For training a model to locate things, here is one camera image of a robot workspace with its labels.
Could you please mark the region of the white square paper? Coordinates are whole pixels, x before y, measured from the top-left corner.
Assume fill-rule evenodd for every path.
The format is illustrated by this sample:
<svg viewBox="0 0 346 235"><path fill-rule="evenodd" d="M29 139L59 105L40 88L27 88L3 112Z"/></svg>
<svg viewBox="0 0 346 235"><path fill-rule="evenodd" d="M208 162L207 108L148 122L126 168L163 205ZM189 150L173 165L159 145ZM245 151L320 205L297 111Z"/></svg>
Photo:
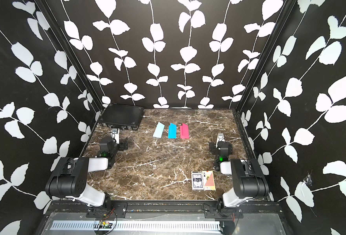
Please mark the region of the white square paper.
<svg viewBox="0 0 346 235"><path fill-rule="evenodd" d="M153 137L154 137L154 138L161 138L161 137L162 137L162 134L163 134L163 132L164 132L164 128L165 128L165 125L162 124L162 123L160 123L160 122L158 122L158 123L157 123L157 126L156 126L156 128L155 128L155 131L154 131L154 133L153 133Z"/></svg>

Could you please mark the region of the blue square paper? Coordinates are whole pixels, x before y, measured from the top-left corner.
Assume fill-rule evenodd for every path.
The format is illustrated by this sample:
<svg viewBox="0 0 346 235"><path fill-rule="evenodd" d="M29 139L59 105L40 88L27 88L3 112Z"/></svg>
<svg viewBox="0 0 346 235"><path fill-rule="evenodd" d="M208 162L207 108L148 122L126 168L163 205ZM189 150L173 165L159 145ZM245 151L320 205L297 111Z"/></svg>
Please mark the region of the blue square paper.
<svg viewBox="0 0 346 235"><path fill-rule="evenodd" d="M173 123L169 125L168 130L168 138L169 139L176 139L176 133L177 133L177 126Z"/></svg>

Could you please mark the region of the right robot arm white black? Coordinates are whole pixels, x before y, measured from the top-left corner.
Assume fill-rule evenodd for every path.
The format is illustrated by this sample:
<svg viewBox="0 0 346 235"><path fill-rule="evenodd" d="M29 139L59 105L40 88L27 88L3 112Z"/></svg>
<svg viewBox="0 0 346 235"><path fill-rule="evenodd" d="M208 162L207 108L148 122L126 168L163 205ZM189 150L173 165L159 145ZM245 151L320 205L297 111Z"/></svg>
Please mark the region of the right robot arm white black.
<svg viewBox="0 0 346 235"><path fill-rule="evenodd" d="M257 160L230 159L233 145L225 141L209 143L209 151L215 156L214 170L232 177L233 186L219 198L218 211L269 195L267 180Z"/></svg>

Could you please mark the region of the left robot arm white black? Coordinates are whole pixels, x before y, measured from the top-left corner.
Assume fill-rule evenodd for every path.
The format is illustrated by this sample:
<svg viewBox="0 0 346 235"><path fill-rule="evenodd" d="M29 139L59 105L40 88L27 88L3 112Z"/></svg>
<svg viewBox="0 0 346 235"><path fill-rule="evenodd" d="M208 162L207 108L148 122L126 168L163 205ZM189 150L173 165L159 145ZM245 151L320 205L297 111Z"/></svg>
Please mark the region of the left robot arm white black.
<svg viewBox="0 0 346 235"><path fill-rule="evenodd" d="M116 154L129 147L127 139L119 143L112 137L99 142L100 151L96 157L61 158L53 170L46 186L47 195L78 200L91 207L113 210L110 196L87 183L88 173L108 170L113 167Z"/></svg>

